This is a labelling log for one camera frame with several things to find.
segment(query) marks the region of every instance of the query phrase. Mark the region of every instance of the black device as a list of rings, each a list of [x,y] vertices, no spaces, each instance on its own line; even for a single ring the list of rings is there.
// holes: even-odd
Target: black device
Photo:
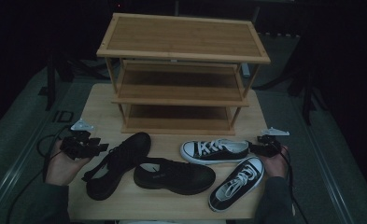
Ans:
[[[72,136],[64,138],[61,151],[72,160],[99,156],[100,152],[107,150],[108,144],[99,144],[101,138],[90,138],[90,135],[87,131],[72,131]]]
[[[250,152],[255,153],[256,155],[261,155],[265,157],[273,157],[281,152],[281,144],[276,141],[275,136],[273,135],[263,135],[258,136],[257,140],[260,145],[251,145]]]

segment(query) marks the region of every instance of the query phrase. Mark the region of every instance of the sleeve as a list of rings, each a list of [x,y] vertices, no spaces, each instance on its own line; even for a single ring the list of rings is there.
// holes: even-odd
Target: sleeve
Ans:
[[[285,178],[275,176],[267,179],[264,194],[261,197],[255,214],[254,223],[295,223],[289,186]]]
[[[42,184],[22,223],[70,223],[68,194],[68,186]]]

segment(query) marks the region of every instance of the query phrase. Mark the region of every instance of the black leather shoe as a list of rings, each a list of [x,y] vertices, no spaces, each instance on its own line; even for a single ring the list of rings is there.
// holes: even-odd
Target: black leather shoe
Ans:
[[[87,194],[96,201],[110,197],[116,190],[122,176],[135,167],[138,157],[146,157],[150,151],[151,139],[147,133],[136,133],[123,141],[109,153],[93,170],[85,173],[82,178],[87,182]],[[105,175],[94,178],[94,175],[104,166]]]
[[[140,158],[134,170],[134,182],[144,189],[169,189],[183,195],[198,194],[215,182],[215,172],[204,165]]]

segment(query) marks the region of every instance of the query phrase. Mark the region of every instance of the shoe rack leg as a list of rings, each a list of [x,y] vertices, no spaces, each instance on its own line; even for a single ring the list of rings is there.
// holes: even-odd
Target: shoe rack leg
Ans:
[[[122,122],[124,123],[124,125],[127,124],[127,121],[126,121],[126,118],[125,118],[125,115],[124,115],[124,110],[122,109],[122,105],[119,104],[119,110],[121,112],[121,116],[122,116]]]
[[[107,65],[107,71],[110,75],[111,84],[113,85],[114,92],[117,93],[116,76],[114,75],[113,65],[111,64],[110,58],[105,58],[105,60]]]
[[[232,120],[232,123],[230,124],[230,127],[233,127],[233,125],[235,124],[236,119],[238,118],[238,114],[239,114],[240,111],[241,111],[241,107],[237,107],[236,110],[235,110],[235,113],[233,115],[233,120]]]
[[[235,73],[239,73],[239,72],[240,72],[240,70],[241,70],[241,67],[242,67],[242,63],[239,63],[239,64],[236,66]]]
[[[247,93],[249,92],[250,88],[252,87],[252,84],[259,72],[259,68],[260,68],[259,64],[255,64],[255,66],[253,67],[253,70],[250,73],[252,75],[250,76],[249,82],[247,83],[247,87],[244,90],[244,98],[247,98]]]
[[[124,68],[125,64],[124,64],[124,59],[120,58],[120,67]]]

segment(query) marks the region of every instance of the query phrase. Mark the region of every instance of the wooden shelf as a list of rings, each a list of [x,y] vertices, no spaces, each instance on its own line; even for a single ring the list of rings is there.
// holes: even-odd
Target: wooden shelf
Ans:
[[[270,62],[250,21],[123,13],[113,14],[97,55],[124,133],[234,134],[260,64]],[[120,58],[117,77],[110,58]],[[242,63],[253,64],[245,87]]]
[[[229,107],[128,105],[123,133],[234,135]]]
[[[128,61],[113,103],[249,106],[236,64]]]

